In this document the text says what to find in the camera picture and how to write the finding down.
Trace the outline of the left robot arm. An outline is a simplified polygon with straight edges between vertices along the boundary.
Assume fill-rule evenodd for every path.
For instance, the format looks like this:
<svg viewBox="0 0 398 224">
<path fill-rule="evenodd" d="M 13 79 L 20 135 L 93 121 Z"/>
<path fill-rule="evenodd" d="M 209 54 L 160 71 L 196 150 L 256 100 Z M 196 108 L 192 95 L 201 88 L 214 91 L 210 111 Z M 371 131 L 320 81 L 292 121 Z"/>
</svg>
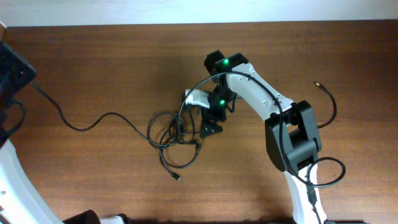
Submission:
<svg viewBox="0 0 398 224">
<path fill-rule="evenodd" d="M 9 138 L 25 118 L 24 105 L 14 95 L 36 76 L 36 70 L 5 42 L 1 42 L 1 223 L 128 223 L 125 214 L 99 218 L 87 210 L 66 220 L 59 219 L 26 176 Z M 22 118 L 4 128 L 6 110 L 17 105 Z"/>
</svg>

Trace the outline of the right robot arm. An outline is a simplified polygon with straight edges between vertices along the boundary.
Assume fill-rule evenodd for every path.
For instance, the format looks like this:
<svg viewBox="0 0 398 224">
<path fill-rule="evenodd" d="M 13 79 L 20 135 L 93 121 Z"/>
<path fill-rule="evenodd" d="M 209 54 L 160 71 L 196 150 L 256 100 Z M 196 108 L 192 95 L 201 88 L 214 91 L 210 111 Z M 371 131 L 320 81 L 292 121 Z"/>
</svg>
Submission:
<svg viewBox="0 0 398 224">
<path fill-rule="evenodd" d="M 293 204 L 293 223 L 329 223 L 320 202 L 317 181 L 322 148 L 312 106 L 285 97 L 255 71 L 241 53 L 206 56 L 204 66 L 216 87 L 200 103 L 200 137 L 222 132 L 227 104 L 241 96 L 265 124 L 266 150 L 273 165 L 285 175 Z"/>
</svg>

